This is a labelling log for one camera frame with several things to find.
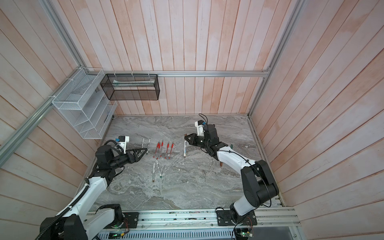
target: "black mesh basket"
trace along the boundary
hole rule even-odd
[[[109,100],[158,100],[156,74],[106,74],[100,83]]]

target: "wood plank wall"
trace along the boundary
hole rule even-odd
[[[0,1],[0,145],[77,67],[38,0]],[[0,234],[34,239],[97,148],[52,110],[0,169]]]
[[[52,0],[89,67],[263,70],[297,0]],[[259,78],[159,78],[158,101],[116,113],[248,113]]]
[[[384,1],[309,1],[252,116],[308,239],[384,236]]]

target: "gray marble tabletop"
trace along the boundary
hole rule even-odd
[[[196,132],[199,116],[117,117],[113,119],[105,140],[129,136],[128,148],[140,148],[151,138],[149,154],[139,162],[127,164],[110,186],[96,200],[91,210],[104,204],[119,203],[123,210],[206,209],[229,207],[243,193],[240,175],[220,163],[199,147],[187,143],[184,158],[184,134]],[[215,124],[220,141],[244,156],[259,160],[246,116],[208,116]],[[158,141],[174,141],[170,159],[159,158],[162,178],[155,171],[152,182],[154,150]]]

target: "white wire basket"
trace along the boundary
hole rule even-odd
[[[80,69],[52,101],[85,139],[102,139],[117,107],[117,101],[110,102],[103,90],[96,90],[103,77],[102,70],[87,75]]]

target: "robotic arm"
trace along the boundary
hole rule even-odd
[[[199,120],[195,122],[195,127],[197,134],[192,133],[184,139],[192,146],[204,148],[211,157],[226,163],[242,177],[244,194],[230,206],[234,222],[279,194],[276,181],[264,160],[251,160],[220,142],[214,124]]]
[[[108,140],[96,152],[97,161],[91,175],[75,198],[55,217],[46,218],[40,225],[37,239],[52,240],[92,240],[105,226],[111,224],[120,227],[124,216],[119,204],[101,206],[97,213],[86,220],[86,215],[97,197],[109,186],[116,169],[125,164],[140,161],[147,148],[128,149],[127,136],[119,136],[118,141]],[[108,145],[112,142],[117,148]]]

